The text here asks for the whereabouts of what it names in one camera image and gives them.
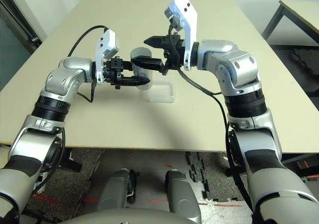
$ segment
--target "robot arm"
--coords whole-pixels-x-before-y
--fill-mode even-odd
[[[62,155],[58,134],[64,129],[64,120],[82,83],[92,83],[94,89],[96,83],[103,82],[116,88],[149,82],[145,77],[122,75],[124,69],[133,68],[131,62],[112,58],[119,50],[113,31],[108,29],[96,46],[96,62],[67,57],[48,75],[32,113],[11,146],[8,163],[0,169],[0,218],[15,219],[21,214],[40,172],[57,165]]]
[[[187,8],[190,4],[189,0],[174,2],[165,11],[166,16],[169,14],[167,17],[171,26],[180,30],[185,24],[195,24],[196,28],[197,20],[189,22],[189,19],[197,19],[196,11],[183,11],[183,7]],[[317,199],[302,180],[280,162],[281,146],[271,111],[265,103],[257,61],[230,41],[187,41],[190,30],[185,30],[185,41],[176,34],[145,40],[145,44],[164,49],[164,57],[167,58],[165,65],[158,59],[146,57],[137,57],[132,62],[142,68],[159,70],[165,75],[167,70],[176,70],[182,65],[185,70],[190,70],[185,65],[185,60],[190,58],[191,67],[213,73],[224,96],[232,127],[230,132],[226,130],[231,158],[237,165],[246,168],[253,222],[315,223],[319,212]],[[187,45],[190,42],[193,45],[191,53],[188,53],[190,49]],[[178,62],[176,52],[184,57],[182,62]]]

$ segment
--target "black cable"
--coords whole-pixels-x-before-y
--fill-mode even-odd
[[[188,83],[190,83],[192,86],[194,86],[195,88],[199,89],[199,90],[202,91],[203,93],[205,93],[205,94],[207,94],[208,96],[212,97],[212,98],[218,103],[218,105],[219,105],[219,107],[220,107],[220,110],[221,110],[221,112],[222,112],[222,115],[223,115],[224,125],[225,125],[225,128],[226,128],[227,119],[226,119],[226,114],[225,114],[223,105],[222,105],[221,102],[215,97],[215,95],[219,95],[219,94],[221,94],[221,93],[214,93],[214,92],[211,92],[211,91],[205,89],[204,87],[200,86],[198,83],[196,83],[196,82],[194,82],[192,79],[190,79],[183,71],[181,71],[181,69],[180,69],[180,67],[179,67],[180,57],[179,57],[178,51],[176,50],[176,47],[174,46],[173,39],[172,39],[172,36],[171,36],[171,31],[172,31],[172,30],[173,30],[173,26],[170,25],[170,26],[169,26],[169,29],[168,29],[168,38],[169,38],[169,42],[170,42],[172,51],[173,51],[174,55],[176,56],[176,68],[177,68],[178,73],[180,74],[180,76],[182,76],[182,78],[183,78],[184,80],[186,80]]]
[[[229,167],[230,167],[230,170],[232,172],[235,185],[237,186],[240,194],[243,196],[243,199],[245,200],[245,202],[249,206],[250,210],[253,212],[252,203],[251,203],[249,194],[248,194],[248,192],[247,192],[247,190],[246,190],[246,188],[245,188],[245,186],[243,184],[243,181],[240,178],[239,173],[236,171],[236,168],[235,168],[234,160],[233,160],[233,157],[232,157],[232,154],[231,154],[230,145],[229,145],[229,138],[228,138],[229,123],[227,122],[225,111],[224,111],[224,108],[223,108],[221,102],[215,97],[215,95],[219,94],[219,93],[213,93],[213,92],[205,89],[204,87],[200,86],[199,84],[197,84],[196,82],[191,80],[183,71],[181,71],[181,69],[179,67],[180,57],[179,57],[178,51],[176,50],[176,47],[175,47],[175,45],[173,43],[173,39],[172,39],[172,36],[171,36],[172,30],[173,30],[173,26],[170,25],[169,29],[168,29],[168,38],[169,38],[169,42],[170,42],[170,45],[172,47],[172,50],[173,50],[173,52],[174,52],[174,54],[176,56],[176,60],[177,60],[176,68],[177,68],[177,71],[192,86],[196,87],[197,89],[199,89],[203,93],[205,93],[208,96],[212,97],[218,103],[218,105],[220,107],[220,110],[221,110],[221,112],[223,114],[223,119],[224,119],[224,124],[225,124],[225,129],[226,129],[226,132],[225,132],[225,143],[226,143],[226,152],[227,152],[227,159],[228,159]]]
[[[249,206],[250,210],[252,212],[253,211],[253,206],[249,197],[249,194],[244,186],[243,181],[240,178],[239,173],[236,171],[236,167],[234,165],[234,160],[233,160],[233,156],[231,154],[231,148],[229,145],[229,137],[228,137],[228,129],[229,129],[229,123],[227,123],[226,126],[226,133],[225,133],[225,143],[226,143],[226,153],[227,153],[227,159],[228,159],[228,163],[229,163],[229,167],[230,167],[230,171],[233,175],[233,179],[235,182],[235,185],[237,186],[241,196],[243,197],[243,199],[245,200],[245,202],[247,203],[247,205]]]
[[[104,28],[104,29],[108,29],[106,26],[104,25],[97,25],[97,26],[92,26],[91,28],[87,29],[86,32],[84,32],[82,34],[82,36],[80,36],[80,38],[75,42],[75,44],[73,45],[72,49],[70,50],[69,54],[68,54],[68,57],[72,55],[72,53],[74,52],[75,48],[78,46],[78,44],[80,43],[80,41],[88,34],[90,33],[91,31],[93,31],[94,29],[97,29],[97,28]]]
[[[94,29],[97,29],[97,28],[104,28],[104,32],[106,30],[108,30],[108,27],[104,26],[104,25],[97,25],[97,26],[92,26],[91,28],[87,29],[80,37],[79,39],[75,42],[75,44],[73,45],[72,49],[70,50],[69,54],[68,54],[68,57],[70,57],[75,48],[78,46],[78,44],[80,43],[80,41],[88,34],[90,33],[91,31],[93,31]],[[93,99],[94,99],[94,91],[95,91],[95,88],[96,88],[96,79],[93,80],[93,82],[91,83],[91,98],[87,98],[84,94],[80,93],[80,92],[77,92],[76,94],[83,97],[84,99],[86,99],[88,102],[92,103],[93,102]]]
[[[64,154],[64,150],[65,150],[65,129],[62,128],[62,146],[61,146],[61,154],[60,154],[60,158],[58,160],[58,162],[56,163],[56,165],[54,166],[54,168],[51,170],[51,172],[48,174],[48,176],[39,184],[39,186],[37,186],[31,193],[31,196],[33,196],[34,194],[36,194],[40,188],[43,187],[44,184],[47,183],[47,181],[49,181],[49,179],[52,177],[52,175],[54,174],[54,172],[56,171],[56,169],[59,167],[59,164],[63,158],[63,154]]]

